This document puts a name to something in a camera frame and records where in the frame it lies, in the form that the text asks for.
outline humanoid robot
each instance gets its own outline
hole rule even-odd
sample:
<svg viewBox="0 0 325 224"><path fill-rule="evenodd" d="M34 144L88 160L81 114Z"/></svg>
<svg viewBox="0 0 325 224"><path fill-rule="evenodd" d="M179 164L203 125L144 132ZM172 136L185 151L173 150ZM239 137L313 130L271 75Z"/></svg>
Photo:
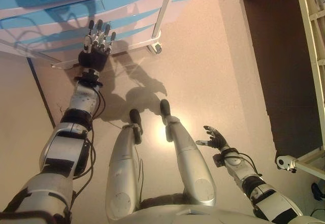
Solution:
<svg viewBox="0 0 325 224"><path fill-rule="evenodd" d="M102 25L99 20L97 30L92 32L94 22L90 22L89 34L78 57L84 71L76 78L69 108L44 147L40 173L31 178L0 213L1 224L71 223L71 207L82 190L73 191L73 180L93 172L93 137L89 140L88 133L93 131L92 121L98 116L100 72L116 37L112 33L109 38L109 25L105 31ZM160 102L160 110L167 141L175 144L184 192L140 200L136 145L141 143L143 130L140 114L133 109L129 114L131 123L122 128L110 159L106 191L106 213L110 223L325 223L303 216L289 198L265 183L255 166L237 149L231 148L216 129L204 126L210 140L195 143L180 120L171 115L167 100ZM213 157L216 166L227 168L250 199L255 217L215 207L215 183L197 144L220 151ZM91 166L86 170L89 155Z"/></svg>

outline caster wheel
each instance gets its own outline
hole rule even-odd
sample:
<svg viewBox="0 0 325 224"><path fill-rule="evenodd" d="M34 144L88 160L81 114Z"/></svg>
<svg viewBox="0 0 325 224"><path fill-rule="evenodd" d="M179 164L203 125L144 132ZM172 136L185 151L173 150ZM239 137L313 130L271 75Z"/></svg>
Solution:
<svg viewBox="0 0 325 224"><path fill-rule="evenodd" d="M154 54L160 54L163 50L159 42L156 42L152 45L148 45L148 48Z"/></svg>

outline floor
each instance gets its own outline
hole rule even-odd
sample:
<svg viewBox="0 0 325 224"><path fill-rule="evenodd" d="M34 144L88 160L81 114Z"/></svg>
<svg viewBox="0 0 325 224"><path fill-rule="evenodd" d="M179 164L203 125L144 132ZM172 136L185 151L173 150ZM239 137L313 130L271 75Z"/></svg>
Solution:
<svg viewBox="0 0 325 224"><path fill-rule="evenodd" d="M248 153L264 180L309 215L316 202L310 185L318 181L298 171L279 171L242 0L191 0L177 22L162 28L162 53L146 48L110 58L101 74L107 107L94 121L97 161L89 187L73 207L73 223L107 223L105 190L108 162L128 112L141 112L144 161L143 199L181 193L173 143L165 138L159 100L167 98L194 140L207 139L203 125L217 128L232 147ZM69 104L79 68L62 71L34 60L56 123ZM225 168L216 168L216 150L200 147L217 186L217 206L252 215L249 200ZM86 179L77 180L79 189Z"/></svg>
<svg viewBox="0 0 325 224"><path fill-rule="evenodd" d="M39 173L40 153L52 126L26 57L0 52L0 94L2 211Z"/></svg>

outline black joint cover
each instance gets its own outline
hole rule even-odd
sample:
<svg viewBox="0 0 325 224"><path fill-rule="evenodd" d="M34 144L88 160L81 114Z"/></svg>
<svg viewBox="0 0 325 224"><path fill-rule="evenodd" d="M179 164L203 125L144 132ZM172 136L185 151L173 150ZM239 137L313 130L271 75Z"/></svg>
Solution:
<svg viewBox="0 0 325 224"><path fill-rule="evenodd" d="M61 122L71 122L84 126L88 131L91 130L91 116L88 112L78 110L78 109L69 109L67 110Z"/></svg>
<svg viewBox="0 0 325 224"><path fill-rule="evenodd" d="M223 167L225 165L224 158L221 154L215 154L213 156L213 161L217 167Z"/></svg>
<svg viewBox="0 0 325 224"><path fill-rule="evenodd" d="M252 202L252 205L255 206L257 203L261 202L262 200L266 199L268 196L271 196L272 194L275 193L275 190L273 189L270 189L266 192L264 192L261 196L259 196L257 199L255 198L252 198L251 199L251 202Z"/></svg>
<svg viewBox="0 0 325 224"><path fill-rule="evenodd" d="M226 154L236 152L238 154L238 150L236 148L229 148L221 152L221 156L225 157Z"/></svg>
<svg viewBox="0 0 325 224"><path fill-rule="evenodd" d="M75 80L86 87L94 88L97 85L102 87L103 84L98 82L98 75L95 74L94 69L89 69L89 72L83 72L82 77L75 77Z"/></svg>
<svg viewBox="0 0 325 224"><path fill-rule="evenodd" d="M73 164L73 161L69 161L67 159L47 158L45 161L45 167L43 168L41 174L54 173L68 177L70 175Z"/></svg>
<svg viewBox="0 0 325 224"><path fill-rule="evenodd" d="M84 68L92 68L101 72L107 61L107 54L97 48L93 48L91 53L81 51L78 56L79 65Z"/></svg>
<svg viewBox="0 0 325 224"><path fill-rule="evenodd" d="M28 193L28 189L24 188L22 191L15 195L12 201L10 201L8 206L4 209L4 212L15 212L19 208L22 201L29 196L31 196L31 194Z"/></svg>
<svg viewBox="0 0 325 224"><path fill-rule="evenodd" d="M265 184L265 182L261 178L257 176L249 176L244 180L242 188L246 196L250 199L253 190L262 184Z"/></svg>
<svg viewBox="0 0 325 224"><path fill-rule="evenodd" d="M295 211L290 208L286 211L283 211L281 214L279 214L276 218L272 220L275 224L287 224L289 221L291 221L293 218L297 217L298 215L295 213Z"/></svg>
<svg viewBox="0 0 325 224"><path fill-rule="evenodd" d="M78 134L70 131L61 131L57 134L57 136L85 140L87 138L87 133L86 131L83 131L82 134Z"/></svg>
<svg viewBox="0 0 325 224"><path fill-rule="evenodd" d="M82 150L79 155L78 163L74 172L74 176L79 176L82 174L87 166L87 161L89 157L90 143L87 141L84 142Z"/></svg>

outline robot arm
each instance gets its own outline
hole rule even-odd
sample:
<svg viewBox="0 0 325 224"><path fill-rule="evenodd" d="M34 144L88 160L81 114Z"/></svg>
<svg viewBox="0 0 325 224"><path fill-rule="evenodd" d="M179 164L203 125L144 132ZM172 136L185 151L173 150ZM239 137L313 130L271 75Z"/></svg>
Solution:
<svg viewBox="0 0 325 224"><path fill-rule="evenodd" d="M248 163L237 149L229 147L221 133L210 126L204 128L211 135L211 140L197 141L197 144L220 150L220 154L213 157L216 166L227 168L237 186L250 199L256 217L276 224L286 224L303 215L294 202L265 183L254 166Z"/></svg>
<svg viewBox="0 0 325 224"><path fill-rule="evenodd" d="M30 179L22 190L0 213L0 223L70 223L71 206L76 197L73 179L86 168L92 147L87 134L92 130L92 120L99 100L98 82L110 54L115 33L106 45L109 25L102 32L101 20L97 32L91 34L94 22L89 24L89 34L84 49L79 54L79 64L84 67L77 77L74 94L61 122L54 129L40 157L40 173Z"/></svg>

